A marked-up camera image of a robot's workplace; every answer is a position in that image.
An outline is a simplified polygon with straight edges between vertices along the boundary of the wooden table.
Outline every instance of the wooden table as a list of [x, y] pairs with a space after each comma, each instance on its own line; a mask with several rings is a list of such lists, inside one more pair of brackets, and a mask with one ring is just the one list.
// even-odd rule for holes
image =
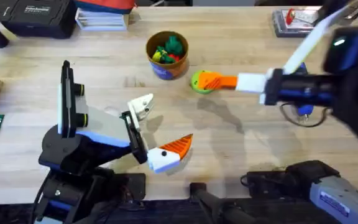
[[[150, 147], [194, 133], [182, 166], [153, 174], [131, 155], [108, 164], [117, 172], [145, 172], [147, 200], [188, 197], [190, 182], [206, 182], [220, 197], [243, 197], [239, 177], [320, 159], [358, 187], [358, 140], [329, 118], [322, 126], [298, 128], [278, 107], [261, 106], [256, 95], [217, 91], [199, 95], [191, 75], [207, 69], [225, 74], [265, 72], [281, 67], [301, 42], [275, 37], [273, 8], [156, 7], [134, 11], [128, 32], [80, 32], [70, 40], [22, 38], [0, 50], [0, 203], [32, 202], [48, 171], [38, 164], [41, 141], [57, 122], [57, 86], [64, 60], [75, 80], [86, 86], [89, 105], [115, 112], [126, 102], [154, 93], [155, 108], [142, 123]], [[160, 30], [183, 34], [190, 45], [190, 67], [183, 77], [163, 81], [145, 56], [147, 39]], [[306, 60], [320, 72], [327, 39]]]

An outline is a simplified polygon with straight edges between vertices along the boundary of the yellow part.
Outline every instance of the yellow part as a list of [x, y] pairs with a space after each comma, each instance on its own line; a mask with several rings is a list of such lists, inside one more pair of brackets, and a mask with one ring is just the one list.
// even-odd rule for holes
[[86, 127], [86, 120], [87, 120], [87, 115], [86, 114], [84, 114], [84, 127]]
[[154, 62], [160, 62], [161, 56], [162, 56], [161, 53], [157, 51], [157, 52], [154, 53], [152, 59], [153, 59]]

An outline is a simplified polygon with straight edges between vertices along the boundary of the blue strip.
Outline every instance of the blue strip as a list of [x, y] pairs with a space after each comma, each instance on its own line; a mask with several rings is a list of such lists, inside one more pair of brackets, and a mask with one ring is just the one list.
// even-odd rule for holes
[[43, 162], [43, 161], [38, 161], [40, 165], [44, 165], [47, 166], [53, 170], [60, 170], [60, 167], [54, 163], [51, 162]]
[[49, 204], [55, 208], [60, 208], [66, 211], [69, 211], [71, 209], [71, 205], [67, 205], [66, 203], [61, 203], [53, 200], [49, 201]]
[[[297, 90], [281, 90], [280, 95], [281, 96], [293, 96], [293, 97], [299, 97], [299, 98], [309, 98], [309, 97], [313, 96], [313, 95], [308, 95], [302, 91], [297, 91]], [[317, 97], [322, 100], [327, 100], [327, 101], [332, 99], [332, 96], [329, 93], [320, 93]]]
[[82, 1], [75, 1], [75, 4], [77, 5], [78, 8], [82, 8], [87, 11], [93, 11], [93, 12], [110, 12], [110, 13], [116, 13], [116, 14], [129, 14], [132, 11], [132, 8], [117, 9], [117, 8], [100, 6], [100, 5], [91, 4], [91, 3], [82, 2]]
[[342, 61], [341, 70], [346, 70], [354, 66], [354, 62], [358, 58], [358, 36], [354, 37], [350, 45]]

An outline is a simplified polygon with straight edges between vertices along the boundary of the blue part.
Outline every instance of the blue part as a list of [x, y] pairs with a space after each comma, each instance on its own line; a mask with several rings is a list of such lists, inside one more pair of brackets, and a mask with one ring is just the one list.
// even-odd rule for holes
[[53, 170], [60, 170], [60, 166], [58, 166], [58, 165], [56, 165], [54, 163], [44, 162], [44, 161], [41, 161], [41, 160], [39, 160], [39, 163], [40, 163], [40, 165], [44, 165], [44, 166], [49, 167], [49, 168], [51, 168]]
[[298, 115], [311, 115], [313, 112], [313, 105], [302, 105], [298, 107]]
[[97, 133], [92, 133], [89, 131], [82, 131], [82, 130], [77, 130], [76, 134], [82, 134], [84, 136], [89, 137], [92, 141], [94, 142], [98, 142], [101, 144], [107, 144], [109, 146], [117, 146], [117, 147], [128, 147], [130, 142], [127, 141], [123, 141], [120, 139], [116, 139], [116, 138], [110, 138], [107, 136], [103, 136]]
[[150, 62], [153, 67], [154, 72], [163, 80], [171, 80], [173, 78], [173, 74], [168, 70]]
[[[281, 90], [280, 91], [281, 96], [294, 96], [299, 98], [309, 98], [311, 95], [304, 93], [302, 91], [296, 91], [296, 90]], [[321, 100], [331, 101], [332, 96], [329, 93], [320, 93], [318, 96]]]
[[66, 211], [69, 211], [71, 209], [71, 205], [67, 205], [66, 203], [61, 203], [53, 200], [49, 201], [49, 204], [55, 208], [60, 208]]
[[341, 70], [351, 68], [358, 58], [358, 36], [354, 37], [352, 44], [346, 52], [344, 60], [341, 63]]
[[303, 68], [306, 70], [306, 64], [304, 62], [301, 63], [301, 65], [299, 66], [300, 68]]

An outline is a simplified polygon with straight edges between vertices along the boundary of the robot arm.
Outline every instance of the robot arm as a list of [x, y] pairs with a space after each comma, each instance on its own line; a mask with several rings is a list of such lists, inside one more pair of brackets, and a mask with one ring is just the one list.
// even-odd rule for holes
[[[294, 58], [290, 62], [290, 59], [284, 68], [269, 69], [266, 74], [240, 73], [238, 77], [224, 77], [204, 73], [200, 75], [198, 88], [232, 88], [258, 93], [263, 105], [282, 101], [330, 108], [332, 115], [358, 137], [358, 27], [335, 30], [323, 64], [329, 75], [287, 75], [302, 60]], [[227, 83], [223, 80], [228, 79], [232, 80], [231, 84], [223, 85]]]
[[158, 173], [177, 165], [190, 148], [192, 135], [147, 150], [139, 121], [153, 108], [153, 94], [131, 100], [119, 116], [105, 113], [86, 104], [85, 86], [74, 82], [67, 61], [58, 89], [58, 124], [45, 134], [39, 157], [50, 172], [34, 202], [36, 223], [89, 223], [96, 205], [119, 203], [128, 194], [142, 200], [145, 174], [115, 174], [99, 166], [132, 154]]

